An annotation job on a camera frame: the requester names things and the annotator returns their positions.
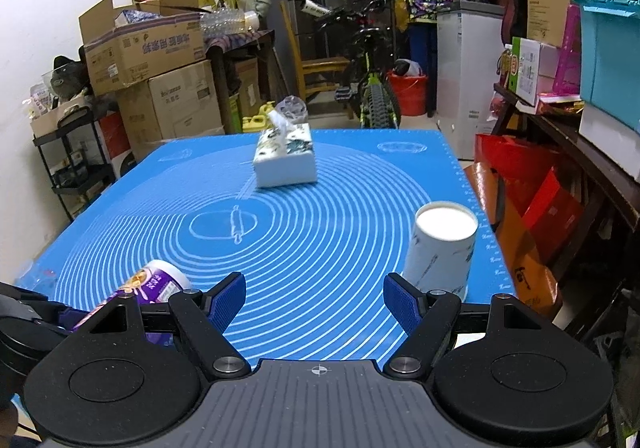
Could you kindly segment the green white carton box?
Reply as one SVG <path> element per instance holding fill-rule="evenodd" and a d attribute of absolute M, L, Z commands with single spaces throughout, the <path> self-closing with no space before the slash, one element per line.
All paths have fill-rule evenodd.
<path fill-rule="evenodd" d="M 508 89 L 532 106 L 538 95 L 540 43 L 512 38 Z"/>

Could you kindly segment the white marble paper cup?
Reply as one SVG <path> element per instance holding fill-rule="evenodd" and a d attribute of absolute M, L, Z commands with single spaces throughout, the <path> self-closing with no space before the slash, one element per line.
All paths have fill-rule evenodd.
<path fill-rule="evenodd" d="M 423 293 L 442 290 L 464 301 L 477 231 L 478 219 L 466 206 L 423 205 L 414 216 L 402 276 Z"/>

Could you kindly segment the cardboard box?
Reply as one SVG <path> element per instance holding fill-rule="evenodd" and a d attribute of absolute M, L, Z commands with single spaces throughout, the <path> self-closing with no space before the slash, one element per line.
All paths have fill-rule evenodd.
<path fill-rule="evenodd" d="M 78 19 L 90 85 L 117 92 L 205 58 L 201 0 L 101 0 Z"/>
<path fill-rule="evenodd" d="M 116 100 L 137 161 L 165 142 L 224 134 L 208 60 L 120 90 Z"/>

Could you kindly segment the green black bicycle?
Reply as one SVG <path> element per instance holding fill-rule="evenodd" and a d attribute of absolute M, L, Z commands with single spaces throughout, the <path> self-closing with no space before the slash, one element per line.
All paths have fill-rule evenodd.
<path fill-rule="evenodd" d="M 334 26 L 347 32 L 343 55 L 348 64 L 335 100 L 352 110 L 365 130 L 397 130 L 401 122 L 399 101 L 388 80 L 393 46 L 386 31 L 371 19 L 389 8 L 390 0 L 369 0 L 360 10 L 329 8 L 313 0 L 302 0 L 299 7 L 316 19 L 318 32 Z"/>

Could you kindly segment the purple milk tea paper cup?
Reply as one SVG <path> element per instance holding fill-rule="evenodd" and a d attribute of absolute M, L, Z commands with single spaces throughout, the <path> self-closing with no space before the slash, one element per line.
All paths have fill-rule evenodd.
<path fill-rule="evenodd" d="M 171 295 L 184 290 L 193 289 L 190 280 L 186 275 L 173 264 L 166 260 L 150 260 L 141 267 L 126 282 L 122 283 L 117 290 L 101 302 L 88 315 L 73 326 L 72 331 L 76 332 L 84 326 L 84 323 L 101 311 L 101 309 L 114 298 L 123 295 L 131 295 L 140 305 L 166 304 Z M 125 321 L 108 322 L 102 320 L 99 327 L 93 333 L 120 333 L 127 331 L 126 309 L 116 309 L 115 318 L 125 318 Z M 145 333 L 146 339 L 153 344 L 174 347 L 174 340 L 171 333 Z"/>

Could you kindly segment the red plastic bucket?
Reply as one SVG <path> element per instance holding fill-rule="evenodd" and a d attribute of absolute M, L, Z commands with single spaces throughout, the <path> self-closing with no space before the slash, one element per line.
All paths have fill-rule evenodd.
<path fill-rule="evenodd" d="M 399 102 L 402 116 L 423 116 L 426 113 L 428 83 L 426 75 L 399 76 L 390 73 L 387 79 Z"/>

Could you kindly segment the teal plastic storage bin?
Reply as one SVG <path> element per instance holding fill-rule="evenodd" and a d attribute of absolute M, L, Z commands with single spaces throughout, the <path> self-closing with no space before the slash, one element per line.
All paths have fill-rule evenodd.
<path fill-rule="evenodd" d="M 639 129 L 639 0 L 573 0 L 582 31 L 582 100 Z"/>

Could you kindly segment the blue silicone baking mat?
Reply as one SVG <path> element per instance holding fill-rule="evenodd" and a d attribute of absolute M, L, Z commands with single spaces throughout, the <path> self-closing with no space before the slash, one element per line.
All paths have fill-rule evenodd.
<path fill-rule="evenodd" d="M 150 260 L 207 290 L 240 272 L 247 294 L 227 329 L 250 362 L 373 359 L 404 331 L 383 279 L 404 267 L 414 214 L 450 201 L 476 208 L 436 130 L 317 130 L 318 179 L 260 189 L 255 135 L 178 140 L 101 194 L 18 279 L 93 309 Z"/>

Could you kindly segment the red gift bag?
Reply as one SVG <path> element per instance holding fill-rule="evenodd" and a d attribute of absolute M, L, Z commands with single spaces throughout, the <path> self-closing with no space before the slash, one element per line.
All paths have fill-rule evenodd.
<path fill-rule="evenodd" d="M 578 167 L 557 146 L 478 134 L 465 175 L 489 218 L 516 295 L 538 314 L 554 317 L 562 296 L 551 261 L 585 212 Z"/>

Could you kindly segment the white chest freezer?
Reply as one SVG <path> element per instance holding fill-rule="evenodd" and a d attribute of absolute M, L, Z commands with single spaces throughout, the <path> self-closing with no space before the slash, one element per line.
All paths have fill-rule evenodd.
<path fill-rule="evenodd" d="M 437 11 L 437 126 L 460 160 L 474 158 L 475 136 L 487 118 L 503 52 L 503 8 L 457 0 Z"/>

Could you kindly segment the dark wooden side table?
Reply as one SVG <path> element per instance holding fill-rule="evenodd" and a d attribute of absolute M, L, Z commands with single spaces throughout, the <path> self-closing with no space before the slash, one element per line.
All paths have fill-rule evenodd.
<path fill-rule="evenodd" d="M 567 154 L 598 186 L 615 213 L 633 234 L 639 232 L 639 184 L 604 152 L 558 116 L 528 114 L 518 106 L 526 103 L 499 83 L 494 92 L 506 102 L 492 132 L 534 142 L 552 142 Z"/>

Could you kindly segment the white tissue box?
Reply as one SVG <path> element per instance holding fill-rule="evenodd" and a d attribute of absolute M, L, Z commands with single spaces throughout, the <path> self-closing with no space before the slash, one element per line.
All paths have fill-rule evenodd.
<path fill-rule="evenodd" d="M 253 168 L 260 189 L 317 181 L 314 143 L 308 123 L 296 124 L 277 110 L 267 114 L 270 127 L 259 134 Z"/>

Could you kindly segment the upper cardboard box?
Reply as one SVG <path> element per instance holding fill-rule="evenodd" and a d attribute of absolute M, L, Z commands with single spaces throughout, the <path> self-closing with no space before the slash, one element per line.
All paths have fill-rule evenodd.
<path fill-rule="evenodd" d="M 205 58 L 201 0 L 101 0 L 78 19 L 90 85 L 117 92 Z"/>

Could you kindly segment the lower cardboard box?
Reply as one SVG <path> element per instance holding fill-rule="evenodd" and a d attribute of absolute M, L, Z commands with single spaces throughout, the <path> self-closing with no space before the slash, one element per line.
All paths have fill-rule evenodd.
<path fill-rule="evenodd" d="M 137 161 L 165 142 L 224 134 L 208 60 L 120 90 L 116 100 Z"/>

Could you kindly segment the yellow toy truck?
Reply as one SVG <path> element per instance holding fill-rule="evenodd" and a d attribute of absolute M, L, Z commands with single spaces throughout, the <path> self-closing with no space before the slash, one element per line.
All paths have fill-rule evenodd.
<path fill-rule="evenodd" d="M 262 104 L 256 116 L 244 116 L 242 121 L 242 131 L 244 134 L 261 133 L 270 127 L 268 114 L 274 109 L 274 102 L 268 101 Z"/>

